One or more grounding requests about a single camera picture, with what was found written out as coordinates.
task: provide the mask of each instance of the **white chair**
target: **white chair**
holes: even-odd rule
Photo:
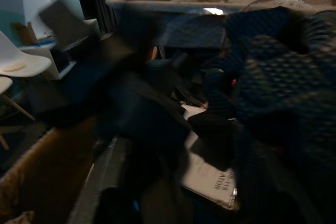
[[[50,66],[50,59],[21,52],[0,31],[0,75],[33,77],[46,71]]]
[[[27,117],[29,117],[32,120],[35,120],[35,118],[30,115],[27,111],[25,111],[22,107],[20,107],[17,103],[15,103],[13,100],[11,100],[10,98],[8,98],[7,96],[5,96],[3,93],[12,85],[13,81],[8,78],[8,77],[0,77],[0,97],[8,102],[9,104],[11,104],[13,107],[15,107],[18,111],[22,112],[23,114],[25,114]],[[9,146],[7,144],[7,142],[5,141],[5,139],[2,137],[2,135],[0,134],[0,143],[2,144],[2,146],[4,147],[4,149],[8,150]]]

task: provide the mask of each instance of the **chair leg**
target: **chair leg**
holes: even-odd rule
[[[8,146],[6,140],[2,137],[1,134],[0,134],[0,143],[2,144],[2,146],[4,147],[5,150],[9,150],[9,146]]]
[[[31,114],[29,114],[27,111],[25,111],[21,106],[19,106],[17,103],[15,103],[12,99],[8,98],[4,94],[1,95],[1,97],[8,102],[9,104],[13,105],[18,111],[20,111],[22,114],[26,115],[33,121],[35,121],[35,117],[33,117]]]

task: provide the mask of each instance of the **wooden chair leg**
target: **wooden chair leg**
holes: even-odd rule
[[[9,146],[8,146],[6,140],[2,137],[1,134],[0,134],[0,143],[2,144],[2,146],[4,147],[5,150],[9,150]]]
[[[14,106],[18,111],[20,111],[22,114],[26,115],[27,117],[29,117],[30,119],[32,119],[33,121],[35,121],[35,117],[33,117],[31,114],[29,114],[27,111],[25,111],[21,106],[19,106],[16,102],[14,102],[12,99],[8,98],[7,96],[5,96],[4,94],[1,95],[1,97],[8,102],[9,104],[11,104],[12,106]]]

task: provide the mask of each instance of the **teal wall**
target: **teal wall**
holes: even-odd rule
[[[22,46],[20,37],[11,22],[25,23],[25,16],[0,9],[0,31],[2,31],[16,46]]]

